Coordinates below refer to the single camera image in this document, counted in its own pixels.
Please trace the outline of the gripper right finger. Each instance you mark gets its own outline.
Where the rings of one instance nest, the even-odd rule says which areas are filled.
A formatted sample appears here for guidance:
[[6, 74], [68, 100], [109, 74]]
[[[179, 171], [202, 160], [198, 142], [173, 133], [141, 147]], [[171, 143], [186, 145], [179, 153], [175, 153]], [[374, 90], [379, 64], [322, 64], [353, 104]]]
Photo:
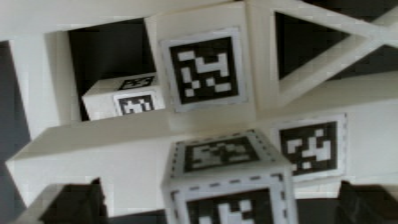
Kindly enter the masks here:
[[337, 224], [398, 224], [398, 200], [381, 185], [342, 182]]

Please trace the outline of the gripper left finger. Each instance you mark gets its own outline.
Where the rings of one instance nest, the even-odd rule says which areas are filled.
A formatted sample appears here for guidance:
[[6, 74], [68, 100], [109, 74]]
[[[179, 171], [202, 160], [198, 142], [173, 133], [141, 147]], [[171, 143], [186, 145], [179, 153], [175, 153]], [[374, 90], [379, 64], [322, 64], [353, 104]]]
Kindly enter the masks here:
[[102, 180], [68, 184], [40, 217], [45, 224], [109, 224]]

